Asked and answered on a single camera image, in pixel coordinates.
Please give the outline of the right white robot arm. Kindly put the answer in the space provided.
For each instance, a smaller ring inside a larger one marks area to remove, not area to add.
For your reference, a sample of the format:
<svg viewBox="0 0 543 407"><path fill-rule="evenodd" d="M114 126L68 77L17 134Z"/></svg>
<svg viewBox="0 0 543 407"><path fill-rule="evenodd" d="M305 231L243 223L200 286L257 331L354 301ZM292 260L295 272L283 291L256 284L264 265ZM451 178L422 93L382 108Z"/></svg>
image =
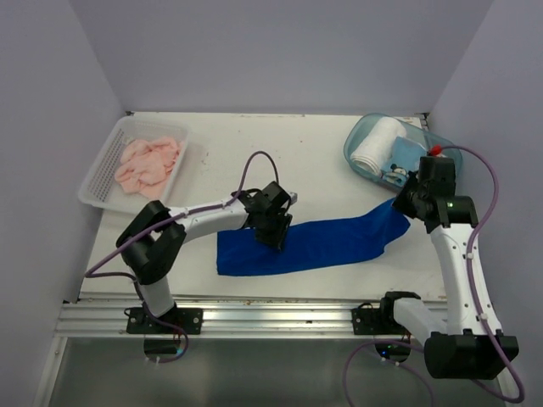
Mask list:
<svg viewBox="0 0 543 407"><path fill-rule="evenodd" d="M454 160L421 157L392 206L425 225L439 259L447 318L433 315L415 293L388 292L379 325L414 335L433 378L496 378L518 355L518 340L504 333L490 301L477 243L480 223L473 200L456 194Z"/></svg>

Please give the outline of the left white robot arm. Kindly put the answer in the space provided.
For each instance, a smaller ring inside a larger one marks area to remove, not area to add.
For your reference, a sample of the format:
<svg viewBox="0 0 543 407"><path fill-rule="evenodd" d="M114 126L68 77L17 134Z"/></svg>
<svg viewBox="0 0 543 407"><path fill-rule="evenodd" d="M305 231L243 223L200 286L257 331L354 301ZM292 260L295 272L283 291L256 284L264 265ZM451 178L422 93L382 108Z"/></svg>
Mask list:
<svg viewBox="0 0 543 407"><path fill-rule="evenodd" d="M164 333L176 323L167 274L183 244L223 231L249 229L257 242L280 251L292 221L288 211L297 199L296 192L273 181L263 189L242 190L230 198L177 212L160 201L147 204L120 235L116 247L136 278L148 325Z"/></svg>

